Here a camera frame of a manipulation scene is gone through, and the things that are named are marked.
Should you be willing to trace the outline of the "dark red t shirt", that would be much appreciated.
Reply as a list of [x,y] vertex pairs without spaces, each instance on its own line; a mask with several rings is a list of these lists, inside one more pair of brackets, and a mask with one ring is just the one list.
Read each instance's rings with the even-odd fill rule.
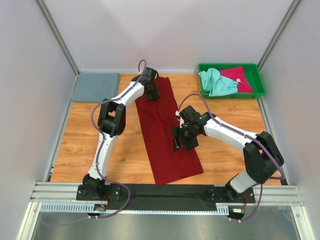
[[204,171],[194,149],[174,152],[172,129],[179,126],[175,116],[178,105],[168,77],[159,77],[156,87],[160,93],[157,100],[143,95],[135,104],[154,181],[161,186]]

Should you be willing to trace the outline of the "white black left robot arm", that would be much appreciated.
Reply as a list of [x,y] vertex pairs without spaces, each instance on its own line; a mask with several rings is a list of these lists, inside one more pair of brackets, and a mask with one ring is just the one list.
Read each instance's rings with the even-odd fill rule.
[[126,127],[127,108],[142,96],[149,101],[157,100],[160,97],[156,86],[158,77],[155,69],[145,67],[125,90],[112,99],[104,99],[98,105],[100,112],[94,127],[99,132],[99,141],[92,165],[78,186],[77,200],[99,201],[107,198],[110,189],[106,185],[107,167],[117,138]]

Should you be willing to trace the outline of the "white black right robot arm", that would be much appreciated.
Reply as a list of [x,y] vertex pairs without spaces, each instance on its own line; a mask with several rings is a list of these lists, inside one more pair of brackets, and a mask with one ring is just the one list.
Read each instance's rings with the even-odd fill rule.
[[200,114],[191,105],[175,112],[179,126],[172,128],[173,150],[196,148],[197,137],[218,139],[242,152],[244,170],[231,178],[214,195],[221,200],[236,202],[254,185],[262,185],[275,172],[282,172],[284,158],[274,138],[266,131],[254,133],[235,127],[209,111]]

